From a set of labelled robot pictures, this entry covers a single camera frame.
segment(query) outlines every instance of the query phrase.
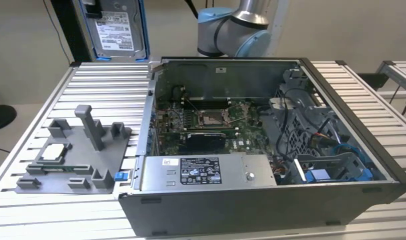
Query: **metal rail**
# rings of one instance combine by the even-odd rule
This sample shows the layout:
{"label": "metal rail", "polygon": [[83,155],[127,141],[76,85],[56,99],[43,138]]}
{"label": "metal rail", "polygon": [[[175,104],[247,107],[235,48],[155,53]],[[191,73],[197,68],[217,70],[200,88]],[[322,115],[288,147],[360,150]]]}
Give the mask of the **metal rail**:
{"label": "metal rail", "polygon": [[[348,66],[312,62],[380,144],[406,170],[406,119],[379,97]],[[124,122],[135,133],[121,165],[135,165],[137,133],[147,94],[144,63],[84,63],[69,69],[37,117],[0,168],[0,238],[8,239],[129,239],[133,230],[120,204],[109,194],[16,194],[16,181],[36,157],[52,118],[80,125],[73,109],[92,105],[92,115],[104,125]],[[115,190],[128,188],[116,183]],[[391,204],[372,206],[347,226],[287,229],[199,237],[181,240],[262,239],[379,240],[406,238],[406,194]]]}

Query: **floor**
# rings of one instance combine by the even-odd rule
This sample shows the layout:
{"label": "floor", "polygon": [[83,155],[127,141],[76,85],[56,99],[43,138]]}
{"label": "floor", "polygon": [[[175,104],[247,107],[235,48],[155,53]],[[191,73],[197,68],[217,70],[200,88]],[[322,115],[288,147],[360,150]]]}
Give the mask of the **floor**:
{"label": "floor", "polygon": [[[43,104],[17,104],[12,105],[17,116],[13,122],[0,129],[0,148],[11,150],[21,137],[32,119],[35,118]],[[0,165],[8,154],[0,151]]]}

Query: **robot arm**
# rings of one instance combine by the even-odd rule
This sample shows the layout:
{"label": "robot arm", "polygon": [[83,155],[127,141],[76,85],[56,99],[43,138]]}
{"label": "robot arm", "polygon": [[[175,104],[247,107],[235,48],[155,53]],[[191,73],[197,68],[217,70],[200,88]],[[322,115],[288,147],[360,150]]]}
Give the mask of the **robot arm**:
{"label": "robot arm", "polygon": [[201,56],[262,57],[271,33],[264,10],[270,0],[240,0],[239,8],[205,8],[197,15],[197,52]]}

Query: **black base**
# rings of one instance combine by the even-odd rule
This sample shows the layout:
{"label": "black base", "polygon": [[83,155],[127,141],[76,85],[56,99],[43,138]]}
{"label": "black base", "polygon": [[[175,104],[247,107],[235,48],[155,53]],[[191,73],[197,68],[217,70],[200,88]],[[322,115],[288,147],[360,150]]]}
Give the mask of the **black base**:
{"label": "black base", "polygon": [[16,110],[12,106],[0,105],[0,129],[4,128],[16,118]]}

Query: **white label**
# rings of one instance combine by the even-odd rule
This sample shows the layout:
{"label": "white label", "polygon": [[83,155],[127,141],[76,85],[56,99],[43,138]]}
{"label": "white label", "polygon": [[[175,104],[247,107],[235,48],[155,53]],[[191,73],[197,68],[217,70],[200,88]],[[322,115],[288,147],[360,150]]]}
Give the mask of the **white label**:
{"label": "white label", "polygon": [[163,166],[177,166],[179,158],[163,158]]}
{"label": "white label", "polygon": [[133,51],[127,12],[103,11],[101,19],[95,24],[103,50]]}

